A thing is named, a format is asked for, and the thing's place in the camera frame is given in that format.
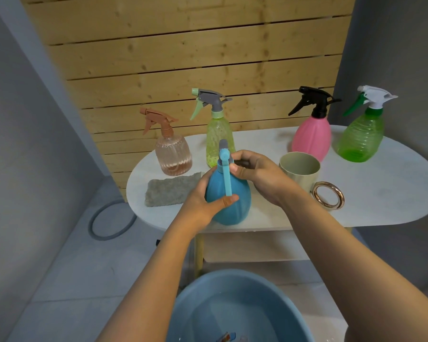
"person's right hand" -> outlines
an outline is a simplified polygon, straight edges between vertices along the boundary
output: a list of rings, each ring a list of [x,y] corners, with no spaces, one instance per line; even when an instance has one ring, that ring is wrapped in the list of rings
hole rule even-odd
[[[271,161],[267,156],[248,150],[240,150],[231,154],[234,160],[245,160],[250,163],[249,168],[230,164],[230,172],[239,179],[250,180],[257,191],[270,203],[281,206],[280,200],[286,191],[298,187]]]

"pink spray bottle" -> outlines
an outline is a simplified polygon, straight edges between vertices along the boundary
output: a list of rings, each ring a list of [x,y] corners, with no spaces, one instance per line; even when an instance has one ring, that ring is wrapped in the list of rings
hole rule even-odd
[[[301,86],[301,101],[288,115],[295,114],[304,106],[315,104],[309,119],[304,121],[292,140],[292,151],[305,152],[323,161],[331,146],[331,128],[327,116],[327,106],[340,99],[334,99],[328,92],[314,87]]]

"table leg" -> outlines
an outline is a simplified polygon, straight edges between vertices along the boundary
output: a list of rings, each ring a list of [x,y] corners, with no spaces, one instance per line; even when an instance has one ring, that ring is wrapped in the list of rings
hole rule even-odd
[[[195,236],[195,279],[201,276],[203,269],[203,249],[204,249],[204,236],[197,234]]]

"oval table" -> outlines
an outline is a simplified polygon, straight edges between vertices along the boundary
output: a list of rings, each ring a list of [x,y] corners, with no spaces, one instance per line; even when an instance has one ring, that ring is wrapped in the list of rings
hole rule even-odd
[[[344,126],[331,126],[333,143]],[[234,132],[236,149],[248,149],[278,163],[297,127]],[[206,172],[206,135],[186,138],[193,166],[185,175]],[[127,182],[127,199],[136,215],[151,226],[166,230],[181,205],[146,207],[147,184],[169,178],[161,170],[155,151],[133,169]],[[383,226],[415,221],[428,214],[428,161],[407,146],[384,137],[377,154],[364,163],[344,160],[333,148],[322,162],[320,181],[329,181],[345,195],[342,209],[332,216],[344,227]],[[195,239],[195,268],[203,257],[209,262],[252,262],[308,259],[283,211],[268,203],[251,184],[252,205],[243,222],[208,225]]]

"plastic basin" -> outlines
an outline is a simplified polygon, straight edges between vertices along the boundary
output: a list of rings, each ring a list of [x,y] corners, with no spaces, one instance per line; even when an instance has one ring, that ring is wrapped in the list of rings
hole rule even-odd
[[[313,342],[273,283],[243,270],[208,273],[177,297],[166,342]]]

